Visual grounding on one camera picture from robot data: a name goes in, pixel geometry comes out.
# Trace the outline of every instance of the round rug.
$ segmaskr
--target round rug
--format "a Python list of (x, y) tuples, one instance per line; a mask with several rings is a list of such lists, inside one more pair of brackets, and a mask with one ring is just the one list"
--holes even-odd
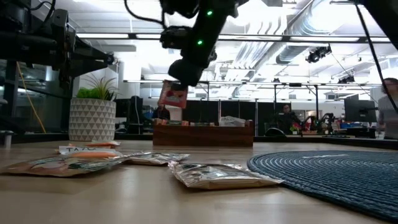
[(292, 190), (398, 223), (398, 153), (278, 152), (254, 156), (248, 167)]

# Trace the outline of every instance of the geometric patterned pot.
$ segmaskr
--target geometric patterned pot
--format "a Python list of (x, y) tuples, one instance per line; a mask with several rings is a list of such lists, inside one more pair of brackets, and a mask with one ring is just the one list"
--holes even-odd
[(69, 140), (113, 140), (115, 116), (116, 103), (113, 101), (72, 98), (69, 115)]

